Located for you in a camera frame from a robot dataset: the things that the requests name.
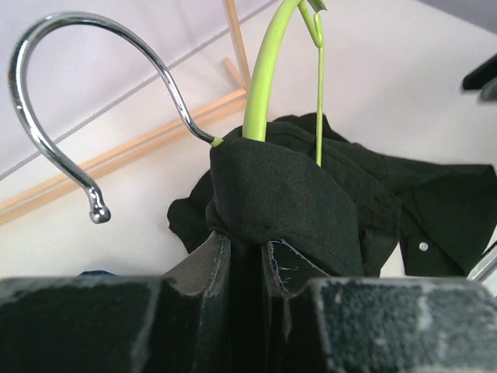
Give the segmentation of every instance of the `wooden rack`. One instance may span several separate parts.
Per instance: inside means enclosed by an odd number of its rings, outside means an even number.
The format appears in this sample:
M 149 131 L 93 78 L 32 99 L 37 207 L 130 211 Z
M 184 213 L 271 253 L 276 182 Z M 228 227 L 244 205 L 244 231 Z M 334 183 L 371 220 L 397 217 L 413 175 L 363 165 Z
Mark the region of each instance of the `wooden rack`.
M 191 112 L 196 124 L 201 127 L 243 110 L 251 82 L 235 0 L 223 0 L 223 3 L 239 70 L 229 58 L 224 59 L 224 64 L 231 77 L 236 81 L 238 89 Z M 83 162 L 80 167 L 91 177 L 98 179 L 164 146 L 173 138 L 185 133 L 188 133 L 188 130 L 178 118 L 108 152 L 104 152 L 87 162 Z M 61 173 L 28 190 L 24 190 L 0 203 L 0 225 L 48 204 L 77 188 L 78 186 L 74 181 Z

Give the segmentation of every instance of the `gray floor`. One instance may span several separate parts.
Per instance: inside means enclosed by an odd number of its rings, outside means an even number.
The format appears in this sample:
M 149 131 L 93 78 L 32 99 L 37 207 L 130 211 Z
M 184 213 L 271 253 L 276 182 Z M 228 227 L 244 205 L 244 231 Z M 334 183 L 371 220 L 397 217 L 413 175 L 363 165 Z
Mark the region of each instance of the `gray floor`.
M 496 0 L 419 0 L 466 22 L 497 33 Z

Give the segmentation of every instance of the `metal hook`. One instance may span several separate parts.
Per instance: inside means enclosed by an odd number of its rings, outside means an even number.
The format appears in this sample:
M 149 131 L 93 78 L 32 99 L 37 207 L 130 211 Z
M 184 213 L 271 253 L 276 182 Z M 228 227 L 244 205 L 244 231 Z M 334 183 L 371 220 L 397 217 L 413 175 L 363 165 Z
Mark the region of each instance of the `metal hook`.
M 85 191 L 90 203 L 90 218 L 94 223 L 99 224 L 110 220 L 110 211 L 103 201 L 102 191 L 92 177 L 71 161 L 49 139 L 36 118 L 27 91 L 27 67 L 35 46 L 51 31 L 70 25 L 96 26 L 115 33 L 135 46 L 154 65 L 161 76 L 182 122 L 188 127 L 189 131 L 209 144 L 213 144 L 218 139 L 198 128 L 189 114 L 181 93 L 179 93 L 178 87 L 164 62 L 138 35 L 128 28 L 106 17 L 86 12 L 58 13 L 47 16 L 35 23 L 19 39 L 12 54 L 9 66 L 10 96 L 17 116 L 31 141 L 47 159 Z

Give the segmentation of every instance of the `white surface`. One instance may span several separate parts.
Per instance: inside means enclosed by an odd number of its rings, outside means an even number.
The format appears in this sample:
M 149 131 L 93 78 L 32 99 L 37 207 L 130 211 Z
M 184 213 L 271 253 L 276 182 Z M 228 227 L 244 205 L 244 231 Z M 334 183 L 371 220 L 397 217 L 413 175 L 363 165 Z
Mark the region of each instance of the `white surface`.
M 244 17 L 269 0 L 237 0 Z M 19 126 L 7 90 L 15 43 L 53 12 L 92 12 L 125 25 L 171 64 L 228 28 L 222 0 L 4 0 L 0 2 L 0 179 L 36 149 Z M 89 26 L 65 27 L 45 37 L 30 63 L 33 106 L 47 133 L 58 138 L 155 73 L 123 39 Z
M 325 112 L 334 129 L 391 155 L 497 161 L 497 109 L 478 106 L 474 96 L 459 91 L 464 75 L 497 50 L 496 35 L 412 0 L 335 0 L 328 9 L 322 15 Z M 242 27 L 252 66 L 275 10 L 272 5 Z M 172 70 L 191 107 L 232 88 L 220 64 L 231 51 L 226 36 Z M 280 52 L 270 119 L 315 110 L 316 54 L 296 14 Z M 68 154 L 78 162 L 89 159 L 174 117 L 172 104 L 163 102 L 170 102 L 166 90 L 154 82 L 65 140 L 63 149 L 71 148 Z M 241 123 L 239 113 L 209 131 L 225 134 Z M 168 229 L 168 206 L 187 196 L 207 170 L 208 152 L 187 135 L 100 179 L 113 212 L 107 224 L 90 222 L 87 200 L 78 190 L 0 226 L 0 276 L 165 272 L 186 255 Z M 0 183 L 1 199 L 56 173 L 48 161 L 37 159 Z M 396 251 L 384 276 L 401 275 L 399 258 Z

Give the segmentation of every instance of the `plastic hanger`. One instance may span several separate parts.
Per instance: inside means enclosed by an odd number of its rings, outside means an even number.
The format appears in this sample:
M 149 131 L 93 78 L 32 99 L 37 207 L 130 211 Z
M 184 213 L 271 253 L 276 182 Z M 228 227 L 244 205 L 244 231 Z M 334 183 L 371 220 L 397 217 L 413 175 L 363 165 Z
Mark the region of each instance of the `plastic hanger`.
M 242 136 L 257 141 L 266 140 L 267 112 L 271 86 L 280 52 L 283 35 L 296 8 L 301 12 L 312 41 L 318 48 L 318 108 L 316 123 L 316 162 L 321 165 L 322 152 L 322 113 L 323 113 L 323 77 L 324 77 L 324 37 L 321 17 L 318 12 L 326 10 L 321 0 L 308 0 L 315 11 L 314 19 L 305 4 L 306 0 L 283 0 L 262 40 L 259 54 L 252 74 L 252 85 L 248 92 Z
M 212 146 L 219 145 L 222 140 L 202 131 L 195 124 L 164 62 L 138 35 L 128 28 L 106 17 L 85 12 L 58 13 L 47 16 L 35 23 L 22 35 L 12 54 L 9 66 L 11 99 L 17 116 L 31 141 L 47 159 L 85 191 L 90 203 L 90 218 L 94 223 L 99 224 L 110 220 L 110 211 L 103 201 L 102 191 L 92 177 L 71 161 L 49 139 L 33 111 L 26 84 L 28 64 L 36 45 L 50 32 L 70 25 L 96 26 L 115 33 L 135 46 L 154 65 L 161 76 L 171 94 L 179 116 L 189 131 L 200 140 L 208 142 Z

